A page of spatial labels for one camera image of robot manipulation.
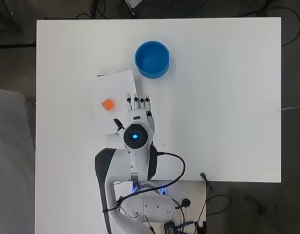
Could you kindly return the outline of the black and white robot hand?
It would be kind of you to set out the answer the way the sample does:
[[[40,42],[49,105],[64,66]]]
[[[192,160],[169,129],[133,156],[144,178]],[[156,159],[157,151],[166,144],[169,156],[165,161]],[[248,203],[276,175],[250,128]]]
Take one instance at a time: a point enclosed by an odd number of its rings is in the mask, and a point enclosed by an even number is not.
[[[122,135],[124,130],[131,124],[141,124],[151,134],[155,133],[155,123],[151,110],[150,97],[139,97],[130,93],[126,95],[127,116],[126,122],[122,123],[119,119],[114,118],[113,121],[117,127],[116,134]]]

